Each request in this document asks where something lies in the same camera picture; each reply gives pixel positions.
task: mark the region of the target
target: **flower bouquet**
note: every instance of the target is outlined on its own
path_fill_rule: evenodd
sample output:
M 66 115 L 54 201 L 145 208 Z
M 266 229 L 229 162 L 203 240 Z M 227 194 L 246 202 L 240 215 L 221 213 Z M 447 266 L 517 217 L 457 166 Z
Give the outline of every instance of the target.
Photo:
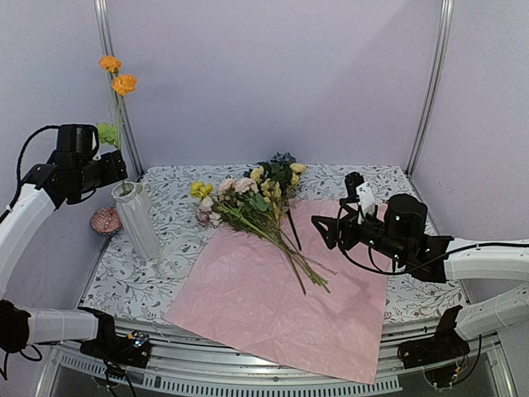
M 211 184 L 193 182 L 191 195 L 202 200 L 197 212 L 198 221 L 204 226 L 212 227 L 219 227 L 224 222 L 236 231 L 253 233 L 268 240 L 284 253 L 304 294 L 307 291 L 300 271 L 315 285 L 330 292 L 327 280 L 314 271 L 309 261 L 326 268 L 305 258 L 281 228 L 288 211 L 288 198 L 293 196 L 306 166 L 297 163 L 289 153 L 278 153 L 272 160 L 258 163 L 258 166 L 238 180 L 224 179 L 218 187 L 217 195 L 212 194 Z

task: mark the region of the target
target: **vase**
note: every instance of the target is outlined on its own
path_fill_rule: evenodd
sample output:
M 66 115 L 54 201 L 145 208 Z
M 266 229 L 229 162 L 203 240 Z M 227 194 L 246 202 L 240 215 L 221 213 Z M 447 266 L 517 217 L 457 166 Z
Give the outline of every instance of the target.
M 136 252 L 144 259 L 152 259 L 160 253 L 160 241 L 152 226 L 149 210 L 152 206 L 143 184 L 119 184 L 112 190 L 116 210 L 122 220 L 123 229 Z

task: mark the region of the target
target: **pink paper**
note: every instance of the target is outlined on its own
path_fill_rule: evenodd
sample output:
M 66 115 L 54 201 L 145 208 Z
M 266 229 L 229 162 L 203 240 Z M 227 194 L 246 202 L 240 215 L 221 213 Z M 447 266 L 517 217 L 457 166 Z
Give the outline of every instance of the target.
M 225 227 L 204 248 L 165 319 L 283 366 L 373 384 L 386 277 L 355 267 L 337 248 L 326 248 L 311 216 L 335 217 L 337 209 L 336 202 L 308 200 L 293 208 L 303 254 L 337 272 L 313 265 L 329 280 L 330 294 L 302 274 L 304 296 L 277 247 Z M 284 230 L 290 231 L 288 221 Z M 369 264 L 363 245 L 350 255 Z M 374 260 L 388 269 L 387 258 L 374 252 Z

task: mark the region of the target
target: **wall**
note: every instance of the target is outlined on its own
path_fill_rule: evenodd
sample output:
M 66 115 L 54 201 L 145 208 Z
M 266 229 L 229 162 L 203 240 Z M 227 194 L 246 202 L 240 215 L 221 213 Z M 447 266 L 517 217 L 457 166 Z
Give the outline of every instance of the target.
M 2 2 L 0 12 L 0 206 L 15 190 L 24 140 L 46 124 L 94 123 L 108 118 L 93 2 Z M 55 134 L 45 132 L 27 151 L 23 169 L 45 162 Z M 108 189 L 64 206 L 35 235 L 10 280 L 6 299 L 37 308 L 71 309 L 87 283 L 102 244 L 88 226 L 110 204 Z M 40 367 L 10 356 L 0 395 L 33 395 Z
M 441 1 L 109 2 L 146 166 L 404 165 Z
M 529 236 L 529 3 L 455 2 L 450 43 L 415 182 L 441 232 Z M 471 280 L 481 300 L 507 281 Z M 529 389 L 529 323 L 502 330 L 517 388 Z

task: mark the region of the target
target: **floral tablecloth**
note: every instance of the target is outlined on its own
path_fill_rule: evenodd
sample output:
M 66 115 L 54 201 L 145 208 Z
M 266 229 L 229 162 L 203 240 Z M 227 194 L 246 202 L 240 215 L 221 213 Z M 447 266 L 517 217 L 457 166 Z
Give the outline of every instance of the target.
M 158 261 L 145 261 L 133 250 L 126 234 L 120 232 L 110 242 L 81 305 L 99 309 L 117 318 L 168 324 L 163 317 L 178 298 L 200 251 L 215 233 L 198 225 L 198 201 L 190 197 L 189 186 L 203 180 L 218 186 L 227 176 L 239 177 L 249 165 L 171 166 L 149 169 L 144 178 L 153 203 L 150 213 L 164 248 L 172 253 L 159 265 L 171 278 L 160 277 Z M 375 197 L 386 200 L 394 194 L 414 194 L 399 167 L 309 165 L 302 179 L 301 199 L 339 199 L 346 196 L 344 177 L 360 172 L 371 183 Z M 433 233 L 430 226 L 427 232 Z M 465 301 L 457 282 L 424 283 L 409 275 L 388 277 L 384 315 L 387 324 L 406 323 L 440 317 L 450 307 Z

